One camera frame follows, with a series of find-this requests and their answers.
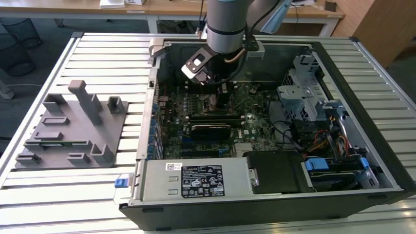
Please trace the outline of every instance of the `warning label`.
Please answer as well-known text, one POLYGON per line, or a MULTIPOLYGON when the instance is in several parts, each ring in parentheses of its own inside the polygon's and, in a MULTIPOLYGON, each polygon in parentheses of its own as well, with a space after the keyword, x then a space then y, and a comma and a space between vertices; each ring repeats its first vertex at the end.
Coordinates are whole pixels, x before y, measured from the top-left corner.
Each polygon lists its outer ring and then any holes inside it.
POLYGON ((221 165, 181 167, 181 196, 225 196, 221 165))

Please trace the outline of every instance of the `white cable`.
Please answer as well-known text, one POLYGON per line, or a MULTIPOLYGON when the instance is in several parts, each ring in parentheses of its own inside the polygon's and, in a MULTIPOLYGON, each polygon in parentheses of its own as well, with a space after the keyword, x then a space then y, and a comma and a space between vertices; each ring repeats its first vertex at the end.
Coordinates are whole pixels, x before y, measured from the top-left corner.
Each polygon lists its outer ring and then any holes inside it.
POLYGON ((42 85, 40 85, 40 84, 9 84, 6 86, 37 86, 37 87, 42 87, 42 85))

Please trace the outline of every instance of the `barcode sticker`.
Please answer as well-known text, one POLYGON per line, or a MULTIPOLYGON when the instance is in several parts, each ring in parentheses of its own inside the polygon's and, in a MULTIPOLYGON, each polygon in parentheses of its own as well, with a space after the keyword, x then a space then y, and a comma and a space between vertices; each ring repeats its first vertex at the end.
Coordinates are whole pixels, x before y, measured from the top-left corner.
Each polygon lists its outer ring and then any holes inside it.
POLYGON ((128 13, 144 14, 144 11, 128 11, 128 13))
POLYGON ((182 167, 181 162, 168 162, 166 163, 166 171, 180 171, 182 167))

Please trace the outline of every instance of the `wooden table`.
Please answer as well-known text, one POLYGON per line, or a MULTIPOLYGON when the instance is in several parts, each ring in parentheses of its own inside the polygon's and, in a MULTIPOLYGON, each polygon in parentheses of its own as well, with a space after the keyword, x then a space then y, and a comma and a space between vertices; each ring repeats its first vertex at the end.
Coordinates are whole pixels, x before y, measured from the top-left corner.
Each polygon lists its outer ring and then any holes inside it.
MULTIPOLYGON (((198 20, 200 2, 188 0, 146 0, 144 5, 100 9, 100 0, 1 0, 0 17, 52 19, 146 20, 149 32, 157 33, 157 20, 198 20)), ((320 36, 330 36, 344 13, 305 6, 289 9, 285 23, 324 24, 320 36)))

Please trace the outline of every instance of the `aluminum extrusion table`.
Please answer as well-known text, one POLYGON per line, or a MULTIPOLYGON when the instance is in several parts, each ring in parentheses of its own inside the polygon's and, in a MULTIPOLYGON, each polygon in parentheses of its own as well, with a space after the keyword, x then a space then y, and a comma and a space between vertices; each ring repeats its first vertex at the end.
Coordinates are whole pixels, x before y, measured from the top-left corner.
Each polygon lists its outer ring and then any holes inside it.
MULTIPOLYGON (((134 170, 136 147, 142 119, 144 96, 154 68, 148 65, 153 37, 194 38, 192 35, 85 33, 70 38, 9 146, 0 159, 0 233, 140 234, 118 211, 129 188, 114 189, 113 181, 134 170), (128 116, 116 156, 116 167, 50 171, 14 170, 14 158, 36 126, 46 93, 74 96, 66 89, 72 79, 86 82, 98 99, 117 95, 129 102, 128 116)), ((416 105, 358 42, 341 38, 260 36, 268 40, 320 41, 364 108, 389 142, 410 176, 416 178, 416 105)), ((416 201, 405 199, 380 205, 336 220, 258 224, 174 233, 256 233, 281 231, 310 234, 414 233, 416 201)))

